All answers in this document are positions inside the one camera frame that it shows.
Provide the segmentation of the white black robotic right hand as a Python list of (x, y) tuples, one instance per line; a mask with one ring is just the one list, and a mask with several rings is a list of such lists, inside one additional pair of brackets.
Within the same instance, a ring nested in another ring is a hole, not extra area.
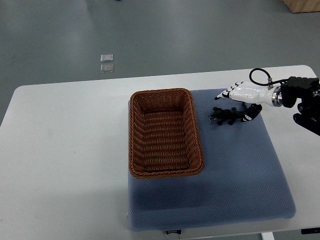
[(241, 122), (249, 122), (257, 117), (262, 111), (261, 104), (267, 104), (272, 107), (281, 107), (283, 105), (280, 86), (261, 86), (250, 81), (236, 82), (218, 94), (214, 99), (219, 100), (223, 98), (251, 104), (240, 120)]

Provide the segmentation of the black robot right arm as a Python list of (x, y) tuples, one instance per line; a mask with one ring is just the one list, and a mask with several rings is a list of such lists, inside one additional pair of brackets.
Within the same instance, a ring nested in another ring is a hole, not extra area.
[(301, 127), (320, 134), (320, 79), (291, 76), (280, 85), (281, 101), (285, 108), (292, 108), (297, 104), (298, 113), (293, 120)]

